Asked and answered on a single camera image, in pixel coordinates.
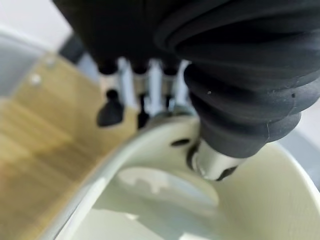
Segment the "cream plastic housing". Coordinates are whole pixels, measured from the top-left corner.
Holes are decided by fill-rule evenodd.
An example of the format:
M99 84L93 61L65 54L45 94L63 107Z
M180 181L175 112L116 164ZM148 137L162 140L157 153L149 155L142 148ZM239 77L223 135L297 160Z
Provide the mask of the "cream plastic housing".
M232 175L216 182L187 167L187 154L198 138L199 121L193 116L167 118L139 132L106 157L84 184L87 190L80 203L69 206L75 208L72 216L55 222L56 228L63 226L56 239L319 239L320 193L289 153L267 144ZM179 140L189 142L172 146ZM160 193L167 193L163 197L152 181L149 187L142 184L143 194L130 190L119 176L132 168L167 173L184 182L179 191L191 185L202 194L197 199L182 193L169 198L178 190L170 191L168 184L160 188Z

